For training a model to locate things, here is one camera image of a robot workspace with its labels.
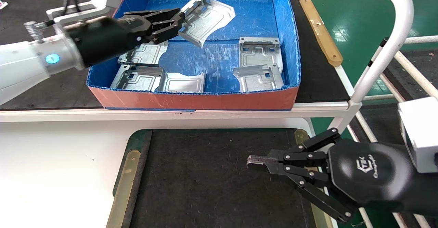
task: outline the white robotic arm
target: white robotic arm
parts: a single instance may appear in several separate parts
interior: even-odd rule
[[[64,8],[48,10],[47,14],[57,33],[48,38],[43,38],[41,33],[41,29],[48,27],[45,23],[25,23],[26,29],[35,41],[0,46],[0,104],[6,103],[53,74],[72,67],[81,70],[95,64],[84,62],[78,43],[71,38],[65,25],[82,20],[76,26],[79,28],[81,24],[86,24],[85,19],[108,13],[119,3],[120,0],[91,0],[78,4],[81,12],[71,13],[75,11],[75,5],[68,6],[66,15],[63,15]],[[103,55],[99,60],[114,57],[111,53]]]

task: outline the blue box lining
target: blue box lining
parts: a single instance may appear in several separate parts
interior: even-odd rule
[[[124,0],[115,17],[125,11],[180,8],[188,0]],[[160,58],[160,66],[166,72],[198,75],[206,72],[203,94],[221,95],[239,93],[240,85],[233,75],[239,65],[240,37],[279,37],[283,56],[283,80],[281,89],[300,84],[300,55],[297,29],[289,0],[219,0],[234,7],[236,17],[225,28],[215,31],[202,49],[176,37],[169,41],[167,52]],[[116,58],[93,66],[87,85],[100,89],[109,86],[119,69]]]

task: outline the corrugated plastic box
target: corrugated plastic box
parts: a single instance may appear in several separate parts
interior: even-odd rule
[[[122,0],[115,18],[126,11],[181,8],[189,0]],[[166,72],[206,72],[202,94],[126,91],[109,88],[120,64],[117,58],[91,67],[87,85],[107,109],[131,110],[289,110],[301,80],[298,34],[290,0],[219,0],[236,17],[209,36],[203,48],[181,37],[169,41],[159,60]],[[240,93],[233,75],[239,67],[239,38],[279,37],[283,57],[281,89]]]

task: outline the metal part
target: metal part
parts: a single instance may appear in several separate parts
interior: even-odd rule
[[[167,51],[168,45],[169,41],[158,45],[153,44],[153,42],[141,44],[124,55],[121,55],[118,61],[120,64],[159,67],[158,60],[163,53]]]
[[[279,38],[242,37],[239,40],[239,67],[268,65],[283,71]]]
[[[161,92],[203,93],[205,72],[197,76],[185,76],[181,73],[165,73],[159,87]]]
[[[240,92],[280,89],[284,83],[280,71],[268,65],[253,65],[233,69],[241,84]]]
[[[190,0],[181,11],[185,14],[179,35],[202,47],[208,36],[225,27],[236,16],[234,8],[217,0]]]
[[[163,68],[121,65],[111,84],[111,89],[156,91],[156,92],[204,92],[205,73],[185,76],[181,73],[166,73]]]
[[[160,85],[163,68],[121,65],[111,89],[155,91]]]
[[[38,43],[43,43],[42,40],[42,32],[41,29],[37,26],[37,22],[31,21],[24,23],[26,30],[29,32],[30,36],[35,40],[38,41]]]

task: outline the black mat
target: black mat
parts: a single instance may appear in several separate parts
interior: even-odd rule
[[[293,187],[246,168],[294,141],[293,129],[154,130],[130,227],[315,227]]]
[[[438,50],[403,50],[406,58],[436,87],[438,85]],[[405,100],[428,97],[415,80],[393,59],[383,72]]]
[[[400,133],[397,103],[365,105],[360,108],[360,112],[379,142],[404,144]],[[368,137],[356,117],[350,125],[361,142],[368,142]]]
[[[9,5],[0,11],[0,45],[30,41],[31,37],[24,28],[23,23],[45,21],[47,20],[46,10],[60,7],[63,3],[63,0],[3,1],[8,2]],[[335,69],[330,66],[319,48],[299,0],[291,0],[291,2],[297,21],[301,51],[302,80],[296,103],[349,100]],[[45,32],[46,36],[53,34],[52,29]],[[0,110],[101,107],[86,87],[87,72],[87,70],[77,72],[73,69],[56,74],[15,99],[1,105]]]
[[[296,103],[348,101],[349,96],[336,70],[315,38],[300,0],[291,0],[297,22],[301,53],[301,84]]]

